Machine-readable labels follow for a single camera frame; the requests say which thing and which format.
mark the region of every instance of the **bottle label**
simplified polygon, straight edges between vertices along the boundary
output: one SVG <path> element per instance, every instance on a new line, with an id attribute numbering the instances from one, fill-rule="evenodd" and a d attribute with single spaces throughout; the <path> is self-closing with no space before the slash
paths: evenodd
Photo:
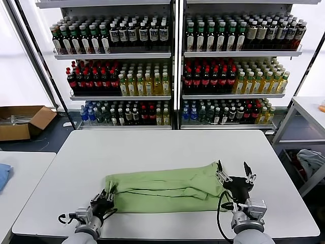
<path id="1" fill-rule="evenodd" d="M 66 47 L 67 53 L 73 54 L 69 40 L 63 39 L 63 43 L 64 43 L 64 46 Z"/>
<path id="2" fill-rule="evenodd" d="M 207 42 L 207 52 L 212 51 L 213 41 L 214 41 L 214 36 L 209 36 Z"/>
<path id="3" fill-rule="evenodd" d="M 152 96 L 151 85 L 146 85 L 147 96 Z"/>
<path id="4" fill-rule="evenodd" d="M 219 36 L 217 39 L 217 47 L 216 47 L 217 52 L 220 52 L 222 50 L 223 41 L 224 41 L 224 36 Z"/>
<path id="5" fill-rule="evenodd" d="M 136 29 L 128 29 L 127 34 L 128 34 L 128 39 L 131 42 L 137 41 L 137 30 Z"/>
<path id="6" fill-rule="evenodd" d="M 227 42 L 227 51 L 232 51 L 234 46 L 235 36 L 229 36 Z"/>
<path id="7" fill-rule="evenodd" d="M 160 117 L 157 117 L 157 118 L 156 118 L 156 121 L 157 121 L 157 125 L 158 125 L 158 126 L 161 126 L 161 118 L 160 118 Z"/>
<path id="8" fill-rule="evenodd" d="M 202 52 L 204 37 L 198 36 L 197 40 L 197 52 Z"/>
<path id="9" fill-rule="evenodd" d="M 63 54 L 61 44 L 58 40 L 53 40 L 53 44 L 58 54 Z"/>
<path id="10" fill-rule="evenodd" d="M 93 45 L 93 48 L 95 50 L 95 53 L 101 53 L 100 51 L 100 45 L 98 44 L 98 40 L 96 38 L 92 38 L 91 39 L 91 42 L 92 42 L 92 45 Z"/>
<path id="11" fill-rule="evenodd" d="M 130 91 L 130 96 L 134 96 L 134 86 L 133 85 L 128 85 L 128 90 Z"/>
<path id="12" fill-rule="evenodd" d="M 155 42 L 158 41 L 158 29 L 150 29 L 150 40 Z"/>
<path id="13" fill-rule="evenodd" d="M 279 82 L 274 82 L 271 87 L 271 94 L 274 94 L 276 92 L 276 89 L 278 88 Z"/>
<path id="14" fill-rule="evenodd" d="M 243 43 L 244 43 L 245 36 L 239 36 L 237 45 L 236 45 L 236 51 L 240 51 L 243 48 Z"/>
<path id="15" fill-rule="evenodd" d="M 75 47 L 76 54 L 81 54 L 81 49 L 78 40 L 72 39 L 72 44 Z"/>
<path id="16" fill-rule="evenodd" d="M 267 28 L 258 28 L 256 33 L 256 39 L 263 40 L 266 35 Z"/>
<path id="17" fill-rule="evenodd" d="M 118 34 L 118 30 L 110 30 L 110 36 L 111 36 L 112 42 L 120 41 L 120 36 Z"/>
<path id="18" fill-rule="evenodd" d="M 252 83 L 247 83 L 246 87 L 245 87 L 245 92 L 244 94 L 249 94 L 250 93 L 250 89 L 252 88 Z"/>
<path id="19" fill-rule="evenodd" d="M 193 36 L 187 37 L 187 51 L 188 52 L 191 52 L 193 50 L 193 41 L 194 41 Z"/>
<path id="20" fill-rule="evenodd" d="M 122 96 L 127 96 L 127 91 L 126 91 L 126 86 L 125 85 L 120 85 Z"/>
<path id="21" fill-rule="evenodd" d="M 83 47 L 85 48 L 86 54 L 91 54 L 88 40 L 87 39 L 82 39 L 81 41 L 82 41 Z"/>
<path id="22" fill-rule="evenodd" d="M 107 38 L 102 38 L 102 43 L 103 43 L 103 47 L 104 47 L 104 52 L 110 53 L 110 45 L 108 43 Z"/>
<path id="23" fill-rule="evenodd" d="M 122 42 L 127 42 L 128 41 L 128 39 L 127 39 L 127 31 L 125 29 L 120 29 L 119 34 L 120 34 L 120 40 Z"/>
<path id="24" fill-rule="evenodd" d="M 243 83 L 238 83 L 235 94 L 240 94 L 242 92 L 242 88 L 243 88 Z"/>
<path id="25" fill-rule="evenodd" d="M 254 84 L 254 87 L 253 87 L 253 90 L 252 90 L 252 94 L 257 94 L 258 89 L 259 89 L 259 86 L 260 86 L 260 83 L 259 82 L 256 82 Z"/>
<path id="26" fill-rule="evenodd" d="M 148 30 L 147 29 L 140 29 L 140 41 L 145 42 L 148 41 Z"/>
<path id="27" fill-rule="evenodd" d="M 143 85 L 138 84 L 138 91 L 139 91 L 139 96 L 143 96 Z"/>
<path id="28" fill-rule="evenodd" d="M 168 29 L 160 29 L 159 30 L 160 40 L 167 41 L 168 40 Z"/>
<path id="29" fill-rule="evenodd" d="M 266 82 L 263 86 L 263 89 L 262 89 L 262 94 L 266 94 L 266 92 L 268 91 L 269 89 L 269 86 L 270 86 L 270 83 L 269 82 Z"/>

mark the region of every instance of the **green towel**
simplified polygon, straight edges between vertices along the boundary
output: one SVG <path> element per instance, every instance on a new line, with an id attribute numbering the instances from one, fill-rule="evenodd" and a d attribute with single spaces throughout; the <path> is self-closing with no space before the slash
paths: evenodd
<path id="1" fill-rule="evenodd" d="M 216 163 L 205 167 L 113 174 L 105 191 L 116 186 L 118 212 L 156 213 L 216 210 L 224 191 Z"/>

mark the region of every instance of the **bottle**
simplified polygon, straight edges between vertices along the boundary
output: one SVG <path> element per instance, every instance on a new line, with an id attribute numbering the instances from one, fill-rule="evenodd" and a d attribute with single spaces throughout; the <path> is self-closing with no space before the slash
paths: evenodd
<path id="1" fill-rule="evenodd" d="M 267 108 L 263 107 L 261 113 L 257 116 L 255 120 L 256 125 L 260 125 L 264 123 L 265 115 L 266 115 Z"/>
<path id="2" fill-rule="evenodd" d="M 301 42 L 301 39 L 303 38 L 307 28 L 306 28 L 307 22 L 303 22 L 300 26 L 298 26 L 296 35 L 292 41 L 291 49 L 297 50 L 299 47 L 299 44 Z"/>
<path id="3" fill-rule="evenodd" d="M 272 123 L 272 119 L 274 118 L 274 111 L 275 111 L 275 107 L 271 107 L 270 111 L 266 113 L 265 119 L 264 119 L 265 124 Z"/>
<path id="4" fill-rule="evenodd" d="M 197 52 L 202 52 L 203 51 L 203 44 L 204 44 L 204 22 L 199 22 L 199 28 L 197 32 Z"/>
<path id="5" fill-rule="evenodd" d="M 225 28 L 225 22 L 220 22 L 218 33 L 216 35 L 216 51 L 217 52 L 222 51 L 223 42 L 224 42 L 224 28 Z"/>
<path id="6" fill-rule="evenodd" d="M 236 35 L 236 40 L 235 40 L 236 51 L 241 51 L 243 48 L 244 41 L 245 41 L 246 26 L 247 26 L 246 22 L 240 23 L 240 28 Z"/>
<path id="7" fill-rule="evenodd" d="M 271 81 L 269 89 L 268 89 L 268 94 L 276 93 L 278 86 L 279 86 L 279 82 L 280 82 L 280 76 L 281 76 L 280 71 L 275 72 L 273 80 Z"/>
<path id="8" fill-rule="evenodd" d="M 229 31 L 226 35 L 225 50 L 227 52 L 232 51 L 234 48 L 235 36 L 236 36 L 236 22 L 230 22 Z"/>
<path id="9" fill-rule="evenodd" d="M 214 25 L 214 22 L 209 22 L 207 52 L 211 52 L 214 49 Z"/>
<path id="10" fill-rule="evenodd" d="M 244 86 L 244 77 L 245 77 L 245 73 L 240 72 L 239 76 L 237 78 L 237 81 L 235 81 L 235 85 L 234 85 L 234 89 L 233 89 L 234 94 L 241 94 L 243 86 Z"/>
<path id="11" fill-rule="evenodd" d="M 273 75 L 272 71 L 267 72 L 265 80 L 260 85 L 260 90 L 258 91 L 259 94 L 266 94 L 268 92 L 268 89 L 272 81 L 272 75 Z"/>
<path id="12" fill-rule="evenodd" d="M 120 41 L 120 35 L 118 33 L 118 29 L 116 28 L 114 23 L 111 23 L 110 27 L 111 29 L 109 30 L 109 32 L 110 32 L 112 46 L 117 47 Z"/>

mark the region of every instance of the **white label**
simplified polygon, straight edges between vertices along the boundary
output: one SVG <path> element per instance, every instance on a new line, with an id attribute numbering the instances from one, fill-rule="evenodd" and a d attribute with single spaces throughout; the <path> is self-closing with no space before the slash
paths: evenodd
<path id="1" fill-rule="evenodd" d="M 253 90 L 252 90 L 252 94 L 257 94 L 260 84 L 261 83 L 259 83 L 259 82 L 255 83 Z"/>
<path id="2" fill-rule="evenodd" d="M 122 96 L 127 96 L 127 91 L 126 91 L 126 86 L 125 85 L 120 85 Z"/>
<path id="3" fill-rule="evenodd" d="M 64 46 L 66 47 L 67 53 L 73 54 L 70 42 L 67 39 L 63 39 L 63 43 L 64 43 Z"/>
<path id="4" fill-rule="evenodd" d="M 81 41 L 82 41 L 83 47 L 85 48 L 85 52 L 86 52 L 87 54 L 91 54 L 90 46 L 89 46 L 88 40 L 87 40 L 87 39 L 82 39 Z"/>
<path id="5" fill-rule="evenodd" d="M 81 54 L 81 49 L 80 49 L 78 40 L 77 39 L 72 39 L 72 44 L 75 47 L 76 53 Z"/>
<path id="6" fill-rule="evenodd" d="M 128 90 L 130 91 L 130 96 L 134 96 L 134 86 L 133 85 L 128 85 Z"/>
<path id="7" fill-rule="evenodd" d="M 132 42 L 137 40 L 137 30 L 136 29 L 128 29 L 127 30 L 128 39 Z"/>
<path id="8" fill-rule="evenodd" d="M 100 46 L 98 44 L 98 40 L 96 38 L 92 38 L 91 42 L 93 44 L 93 49 L 94 49 L 95 53 L 101 53 Z"/>
<path id="9" fill-rule="evenodd" d="M 204 40 L 204 37 L 198 36 L 198 40 L 197 40 L 197 52 L 202 52 L 203 40 Z"/>
<path id="10" fill-rule="evenodd" d="M 143 85 L 138 84 L 139 96 L 143 96 Z"/>
<path id="11" fill-rule="evenodd" d="M 233 46 L 234 46 L 234 40 L 235 40 L 235 36 L 230 36 L 228 38 L 227 51 L 232 51 Z"/>
<path id="12" fill-rule="evenodd" d="M 235 94 L 240 94 L 242 92 L 242 88 L 243 88 L 243 83 L 238 83 Z"/>
<path id="13" fill-rule="evenodd" d="M 245 87 L 245 92 L 244 94 L 249 94 L 250 93 L 250 89 L 252 88 L 252 83 L 247 83 L 246 87 Z"/>
<path id="14" fill-rule="evenodd" d="M 263 86 L 263 89 L 262 89 L 262 94 L 266 94 L 266 92 L 268 91 L 269 89 L 269 86 L 270 86 L 270 83 L 269 82 L 266 82 Z"/>
<path id="15" fill-rule="evenodd" d="M 279 82 L 274 82 L 271 87 L 271 94 L 274 94 L 276 92 L 276 88 L 278 88 Z"/>
<path id="16" fill-rule="evenodd" d="M 239 36 L 237 45 L 236 45 L 236 51 L 240 51 L 243 48 L 243 43 L 244 43 L 245 36 Z"/>
<path id="17" fill-rule="evenodd" d="M 151 85 L 146 85 L 146 90 L 147 90 L 147 96 L 152 96 Z"/>
<path id="18" fill-rule="evenodd" d="M 118 34 L 118 30 L 110 30 L 110 36 L 112 42 L 119 42 L 120 36 Z"/>
<path id="19" fill-rule="evenodd" d="M 103 43 L 105 53 L 110 53 L 110 45 L 108 43 L 107 38 L 102 38 L 102 43 Z"/>
<path id="20" fill-rule="evenodd" d="M 193 41 L 194 41 L 194 37 L 192 37 L 192 36 L 187 37 L 187 51 L 188 52 L 193 51 Z"/>
<path id="21" fill-rule="evenodd" d="M 214 36 L 209 36 L 207 42 L 207 52 L 212 51 L 213 41 L 214 41 Z"/>
<path id="22" fill-rule="evenodd" d="M 156 121 L 157 121 L 157 125 L 158 125 L 158 126 L 161 126 L 161 118 L 160 118 L 160 117 L 157 117 L 157 118 L 156 118 Z"/>
<path id="23" fill-rule="evenodd" d="M 222 50 L 223 41 L 224 41 L 224 36 L 219 36 L 217 41 L 217 48 L 216 48 L 217 52 L 220 52 Z"/>

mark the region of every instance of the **brown cardboard box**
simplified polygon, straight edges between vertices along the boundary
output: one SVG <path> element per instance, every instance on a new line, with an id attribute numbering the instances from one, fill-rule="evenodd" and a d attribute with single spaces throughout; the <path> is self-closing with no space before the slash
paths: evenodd
<path id="1" fill-rule="evenodd" d="M 11 115 L 33 115 L 23 125 L 0 125 L 0 141 L 24 140 L 38 136 L 54 119 L 56 113 L 44 106 L 0 107 L 0 120 Z"/>

